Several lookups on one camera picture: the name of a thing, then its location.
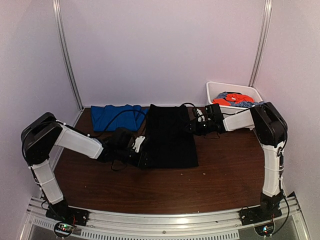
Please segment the blue pleated skirt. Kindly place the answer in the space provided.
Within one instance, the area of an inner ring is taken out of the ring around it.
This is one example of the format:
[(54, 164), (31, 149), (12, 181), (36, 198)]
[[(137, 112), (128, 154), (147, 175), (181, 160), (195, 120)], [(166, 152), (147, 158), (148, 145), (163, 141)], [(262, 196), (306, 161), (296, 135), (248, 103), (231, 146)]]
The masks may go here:
[(91, 106), (91, 121), (94, 132), (114, 132), (117, 128), (126, 128), (137, 132), (142, 126), (148, 108), (140, 105)]

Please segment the black garment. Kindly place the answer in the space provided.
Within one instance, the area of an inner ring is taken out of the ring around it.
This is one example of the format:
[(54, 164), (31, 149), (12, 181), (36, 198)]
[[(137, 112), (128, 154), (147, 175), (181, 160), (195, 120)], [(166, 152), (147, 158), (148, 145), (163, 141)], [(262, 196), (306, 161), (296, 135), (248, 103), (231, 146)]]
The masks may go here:
[(199, 166), (194, 136), (185, 131), (189, 122), (189, 111), (184, 105), (150, 105), (144, 146), (149, 168), (188, 169)]

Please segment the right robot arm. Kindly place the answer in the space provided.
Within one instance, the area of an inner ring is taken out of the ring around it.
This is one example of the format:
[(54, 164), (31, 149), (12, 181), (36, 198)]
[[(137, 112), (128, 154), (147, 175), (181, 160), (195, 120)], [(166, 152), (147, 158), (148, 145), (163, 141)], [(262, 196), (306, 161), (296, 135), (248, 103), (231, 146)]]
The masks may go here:
[(288, 126), (271, 102), (258, 104), (234, 113), (224, 113), (219, 104), (205, 106), (204, 111), (192, 110), (185, 131), (197, 136), (216, 132), (224, 134), (239, 129), (252, 129), (264, 154), (264, 183), (260, 205), (244, 207), (238, 213), (243, 225), (255, 224), (280, 217), (280, 202), (284, 199), (282, 186), (284, 149), (288, 140)]

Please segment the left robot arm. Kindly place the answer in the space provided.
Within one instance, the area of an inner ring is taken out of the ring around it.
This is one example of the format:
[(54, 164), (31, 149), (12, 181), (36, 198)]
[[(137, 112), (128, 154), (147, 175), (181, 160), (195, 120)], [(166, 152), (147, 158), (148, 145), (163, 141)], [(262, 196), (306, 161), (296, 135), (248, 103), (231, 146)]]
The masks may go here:
[(55, 149), (67, 149), (102, 163), (120, 161), (140, 169), (151, 165), (146, 136), (135, 136), (129, 129), (118, 127), (111, 136), (102, 139), (100, 135), (84, 133), (58, 120), (51, 112), (44, 113), (27, 126), (20, 139), (22, 156), (48, 209), (61, 222), (72, 218), (72, 208), (54, 174), (51, 157)]

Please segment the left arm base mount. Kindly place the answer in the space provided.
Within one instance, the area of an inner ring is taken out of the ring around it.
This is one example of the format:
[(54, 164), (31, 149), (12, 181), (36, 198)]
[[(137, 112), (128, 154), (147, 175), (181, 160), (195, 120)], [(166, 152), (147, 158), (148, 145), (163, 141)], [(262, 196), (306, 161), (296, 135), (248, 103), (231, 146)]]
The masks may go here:
[(78, 226), (87, 225), (89, 212), (84, 209), (49, 204), (45, 216), (57, 221), (53, 226), (53, 232), (58, 238), (65, 239), (71, 236)]

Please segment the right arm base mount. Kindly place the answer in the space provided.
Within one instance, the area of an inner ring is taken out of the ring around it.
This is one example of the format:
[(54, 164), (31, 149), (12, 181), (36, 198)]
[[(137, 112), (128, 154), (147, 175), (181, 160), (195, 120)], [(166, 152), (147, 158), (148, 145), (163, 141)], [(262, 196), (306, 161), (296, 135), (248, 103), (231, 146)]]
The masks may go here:
[(238, 212), (242, 226), (253, 225), (255, 233), (260, 237), (271, 237), (276, 231), (275, 218), (282, 216), (282, 211), (276, 207), (264, 211), (261, 206), (242, 207)]

